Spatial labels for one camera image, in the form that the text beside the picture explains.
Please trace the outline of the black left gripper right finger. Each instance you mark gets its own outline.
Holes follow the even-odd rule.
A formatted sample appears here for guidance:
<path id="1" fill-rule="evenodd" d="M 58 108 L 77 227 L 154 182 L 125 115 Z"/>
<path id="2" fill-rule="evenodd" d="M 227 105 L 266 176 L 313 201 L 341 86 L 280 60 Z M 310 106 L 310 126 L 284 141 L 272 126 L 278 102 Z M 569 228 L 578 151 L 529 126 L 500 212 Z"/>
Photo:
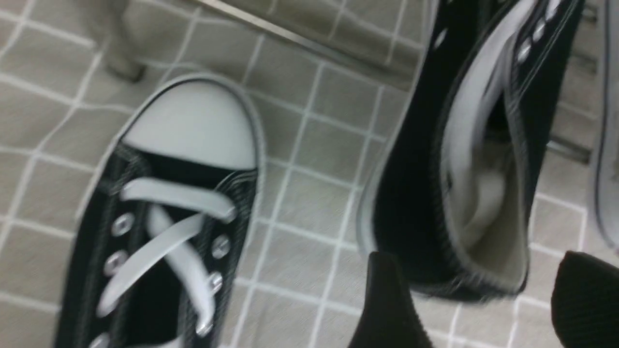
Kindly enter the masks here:
<path id="1" fill-rule="evenodd" d="M 619 346 L 619 269 L 567 251 L 551 295 L 551 322 L 564 348 Z"/>

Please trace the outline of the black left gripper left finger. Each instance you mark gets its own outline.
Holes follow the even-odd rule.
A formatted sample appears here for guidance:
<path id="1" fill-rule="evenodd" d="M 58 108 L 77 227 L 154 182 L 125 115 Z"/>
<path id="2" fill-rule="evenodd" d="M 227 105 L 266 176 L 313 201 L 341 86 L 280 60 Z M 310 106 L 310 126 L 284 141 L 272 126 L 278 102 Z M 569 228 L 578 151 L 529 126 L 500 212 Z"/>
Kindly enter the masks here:
<path id="1" fill-rule="evenodd" d="M 431 339 L 412 302 L 407 282 L 393 255 L 374 251 L 362 315 L 350 348 L 431 348 Z"/>

